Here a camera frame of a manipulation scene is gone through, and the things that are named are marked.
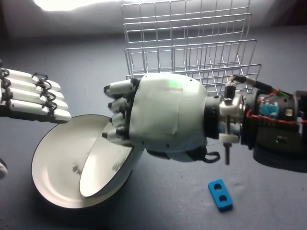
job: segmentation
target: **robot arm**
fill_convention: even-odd
[[[244,97],[237,83],[258,91]],[[234,75],[224,95],[211,97],[197,80],[169,73],[115,82],[104,92],[115,99],[108,105],[114,129],[103,134],[111,142],[141,146],[156,157],[212,163],[220,159],[206,150],[213,138],[224,144],[226,164],[230,147],[240,143],[262,164],[307,172],[307,92],[292,95]]]
[[[0,116],[65,123],[71,119],[60,86],[45,74],[2,69],[0,61]],[[0,179],[7,166],[0,158]]]

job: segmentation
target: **white plate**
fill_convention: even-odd
[[[60,207],[90,207],[124,184],[142,151],[102,138],[110,126],[109,117],[82,115],[44,136],[33,156],[32,177],[45,199]]]

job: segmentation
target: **green led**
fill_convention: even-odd
[[[169,88],[175,88],[175,89],[181,89],[181,84],[178,81],[175,80],[169,80],[168,81]]]

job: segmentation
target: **metal wire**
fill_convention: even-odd
[[[250,0],[172,0],[122,5],[127,79],[175,72],[219,95],[232,74],[257,78],[256,40],[246,40]],[[239,89],[251,91],[246,85]]]

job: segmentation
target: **gray table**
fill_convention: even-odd
[[[252,30],[258,40],[254,63],[260,80],[288,92],[307,89],[307,27]],[[126,62],[121,35],[24,41],[0,50],[5,67],[43,72],[58,82],[73,116],[111,115],[102,88],[123,80]],[[244,146],[231,150],[231,165],[180,163],[144,153],[124,187],[92,210],[52,207],[35,192],[31,160],[52,124],[1,118],[1,157],[9,166],[0,182],[0,229],[304,229],[307,174],[258,164]],[[209,150],[223,153],[211,140]],[[222,178],[234,209],[219,213],[208,190]]]

